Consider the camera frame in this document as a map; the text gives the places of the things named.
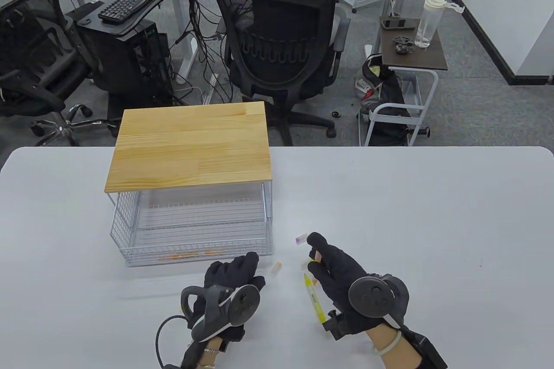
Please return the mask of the person's left hand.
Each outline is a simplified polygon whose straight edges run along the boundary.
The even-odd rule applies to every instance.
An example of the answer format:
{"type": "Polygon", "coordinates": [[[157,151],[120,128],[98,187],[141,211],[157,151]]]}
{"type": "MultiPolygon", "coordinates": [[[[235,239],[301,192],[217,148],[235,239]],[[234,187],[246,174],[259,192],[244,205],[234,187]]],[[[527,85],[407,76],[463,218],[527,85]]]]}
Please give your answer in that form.
{"type": "MultiPolygon", "coordinates": [[[[204,288],[212,286],[225,286],[239,288],[243,285],[253,285],[261,291],[265,284],[263,276],[256,276],[259,256],[256,252],[248,252],[245,256],[235,257],[231,262],[215,261],[208,267],[204,276],[204,288]]],[[[188,329],[193,329],[194,324],[204,315],[206,301],[196,297],[192,308],[192,317],[188,320],[188,329]]],[[[218,336],[225,342],[237,343],[244,337],[244,325],[225,329],[218,336]]]]}

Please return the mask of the person's right hand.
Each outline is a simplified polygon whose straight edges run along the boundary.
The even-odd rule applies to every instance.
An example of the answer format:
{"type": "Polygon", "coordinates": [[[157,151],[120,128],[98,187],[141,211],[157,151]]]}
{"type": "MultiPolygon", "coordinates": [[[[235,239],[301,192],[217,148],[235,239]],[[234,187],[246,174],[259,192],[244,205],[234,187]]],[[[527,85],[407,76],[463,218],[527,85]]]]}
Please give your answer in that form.
{"type": "Polygon", "coordinates": [[[369,276],[364,268],[343,250],[328,244],[320,233],[310,233],[306,241],[311,246],[309,256],[313,259],[307,269],[320,282],[325,294],[344,316],[350,333],[356,335],[384,324],[384,319],[363,316],[350,303],[350,286],[359,278],[369,276]]]}

